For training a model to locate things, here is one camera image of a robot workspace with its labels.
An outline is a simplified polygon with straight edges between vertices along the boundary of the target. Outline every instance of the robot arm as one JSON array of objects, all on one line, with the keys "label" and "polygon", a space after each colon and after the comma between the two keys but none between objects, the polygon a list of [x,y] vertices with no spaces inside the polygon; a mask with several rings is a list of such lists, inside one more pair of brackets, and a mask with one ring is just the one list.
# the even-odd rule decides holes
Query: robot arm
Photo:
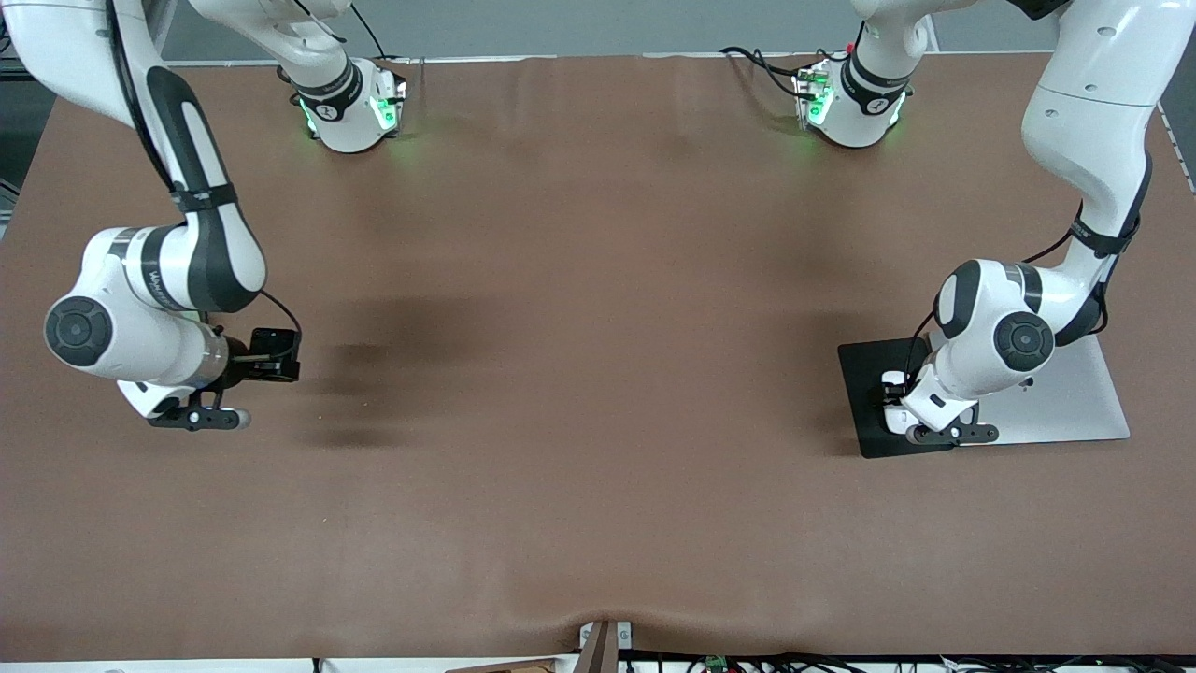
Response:
[{"label": "robot arm", "polygon": [[191,0],[279,61],[312,134],[336,152],[361,152],[398,130],[407,85],[365,59],[349,59],[325,19],[349,0]]},{"label": "robot arm", "polygon": [[801,121],[844,147],[867,147],[897,123],[910,75],[929,45],[929,16],[976,0],[852,0],[855,48],[810,68],[798,90]]},{"label": "robot arm", "polygon": [[[189,409],[185,416],[202,410],[212,424],[196,417],[176,427],[244,427],[243,412],[207,410],[193,396],[242,379],[271,379],[281,374],[277,368],[266,372],[280,366],[279,359],[262,359],[183,314],[238,311],[266,282],[262,250],[194,92],[161,62],[138,0],[109,0],[104,7],[91,0],[10,0],[4,16],[35,78],[139,130],[184,216],[178,225],[109,228],[92,237],[74,287],[47,316],[47,344],[66,365],[117,380],[152,423],[177,422]],[[74,57],[63,59],[63,42],[74,45]],[[289,365],[297,375],[298,363]],[[183,400],[194,404],[183,408]]]},{"label": "robot arm", "polygon": [[[1146,127],[1196,24],[1196,0],[1085,0],[1060,14],[1058,47],[1023,118],[1030,154],[1082,195],[1066,258],[1039,268],[964,262],[935,298],[946,342],[893,404],[902,433],[947,428],[984,396],[1032,377],[1090,334],[1151,178]],[[904,379],[905,373],[890,373]]]}]

